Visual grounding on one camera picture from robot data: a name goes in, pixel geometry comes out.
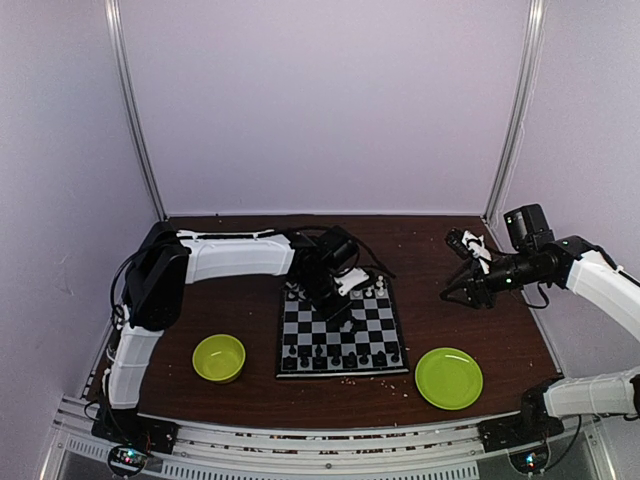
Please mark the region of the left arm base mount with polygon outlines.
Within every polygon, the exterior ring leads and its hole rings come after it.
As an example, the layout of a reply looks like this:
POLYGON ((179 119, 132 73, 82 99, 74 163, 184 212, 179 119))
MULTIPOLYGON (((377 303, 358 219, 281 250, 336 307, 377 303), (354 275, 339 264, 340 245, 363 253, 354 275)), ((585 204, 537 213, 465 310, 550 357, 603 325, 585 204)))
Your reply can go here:
POLYGON ((100 394, 84 406, 92 422, 91 434, 146 454, 173 452, 179 426, 175 422, 141 416, 136 408, 117 410, 100 394))

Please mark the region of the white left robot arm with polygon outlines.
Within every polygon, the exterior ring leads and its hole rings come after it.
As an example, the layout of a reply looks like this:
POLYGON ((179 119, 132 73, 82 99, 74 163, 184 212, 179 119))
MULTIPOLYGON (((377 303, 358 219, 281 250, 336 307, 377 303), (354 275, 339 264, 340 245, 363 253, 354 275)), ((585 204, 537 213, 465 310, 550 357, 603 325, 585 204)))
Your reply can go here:
POLYGON ((328 320, 344 315, 349 293, 371 277, 358 264, 370 248, 340 226, 302 226, 248 233, 197 233, 154 224, 117 270, 110 292, 112 332, 92 433, 140 445, 172 423, 149 424, 139 394, 155 346, 180 318, 184 289, 218 278, 269 275, 302 288, 328 320))

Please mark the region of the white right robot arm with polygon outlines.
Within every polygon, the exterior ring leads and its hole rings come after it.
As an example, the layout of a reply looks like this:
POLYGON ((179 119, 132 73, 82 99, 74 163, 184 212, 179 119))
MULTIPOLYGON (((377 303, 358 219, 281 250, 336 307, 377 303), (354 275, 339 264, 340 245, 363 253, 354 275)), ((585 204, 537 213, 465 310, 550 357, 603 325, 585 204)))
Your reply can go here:
MULTIPOLYGON (((557 286, 595 305, 633 337, 639 335, 639 282, 601 246, 580 236, 556 238, 538 204, 511 210, 504 221, 511 253, 490 248, 468 230, 447 233, 446 245, 463 264, 447 280, 442 300, 492 308, 500 292, 557 286)), ((638 368, 534 387, 523 395, 512 430, 519 440, 530 442, 551 423, 582 415, 638 418, 638 368)))

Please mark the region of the black and grey chessboard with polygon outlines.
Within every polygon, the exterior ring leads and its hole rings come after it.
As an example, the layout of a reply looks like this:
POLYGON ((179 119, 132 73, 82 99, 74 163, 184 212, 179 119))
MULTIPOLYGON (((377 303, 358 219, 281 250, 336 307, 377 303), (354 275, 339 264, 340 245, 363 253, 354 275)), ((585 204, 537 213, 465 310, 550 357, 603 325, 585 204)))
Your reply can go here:
POLYGON ((275 376, 311 379, 379 376, 410 371, 391 280, 379 275, 350 292, 350 310, 325 321, 294 285, 285 285, 280 304, 275 376), (391 357, 399 355, 393 363, 391 357))

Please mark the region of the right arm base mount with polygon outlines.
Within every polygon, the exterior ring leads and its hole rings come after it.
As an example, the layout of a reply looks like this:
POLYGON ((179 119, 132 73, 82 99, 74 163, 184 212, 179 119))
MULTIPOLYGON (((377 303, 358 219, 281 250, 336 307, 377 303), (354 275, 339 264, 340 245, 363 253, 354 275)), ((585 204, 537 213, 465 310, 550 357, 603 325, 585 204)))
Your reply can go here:
POLYGON ((540 442, 564 432, 563 422, 550 416, 544 393, 559 378, 527 389, 521 396, 518 413, 481 421, 477 428, 486 453, 540 442))

